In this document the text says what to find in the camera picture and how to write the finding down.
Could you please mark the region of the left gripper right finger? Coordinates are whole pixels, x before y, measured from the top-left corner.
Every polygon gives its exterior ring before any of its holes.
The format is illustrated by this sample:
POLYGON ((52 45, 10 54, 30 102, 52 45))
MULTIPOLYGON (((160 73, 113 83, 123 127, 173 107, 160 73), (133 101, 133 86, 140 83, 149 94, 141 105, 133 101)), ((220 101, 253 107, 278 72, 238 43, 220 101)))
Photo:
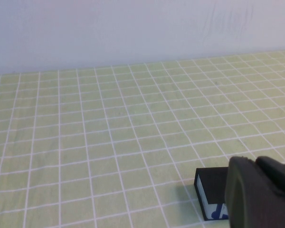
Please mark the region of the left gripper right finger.
POLYGON ((267 156, 258 157, 256 164, 274 185, 285 193, 285 164, 267 156))

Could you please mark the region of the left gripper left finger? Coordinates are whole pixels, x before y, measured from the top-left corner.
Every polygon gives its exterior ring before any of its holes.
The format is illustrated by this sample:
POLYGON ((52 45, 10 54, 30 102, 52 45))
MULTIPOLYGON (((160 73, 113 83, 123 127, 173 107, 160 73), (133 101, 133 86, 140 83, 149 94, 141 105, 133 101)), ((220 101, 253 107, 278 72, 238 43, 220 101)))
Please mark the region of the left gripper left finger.
POLYGON ((229 160, 225 201, 232 228, 285 228, 285 193, 256 160, 229 160))

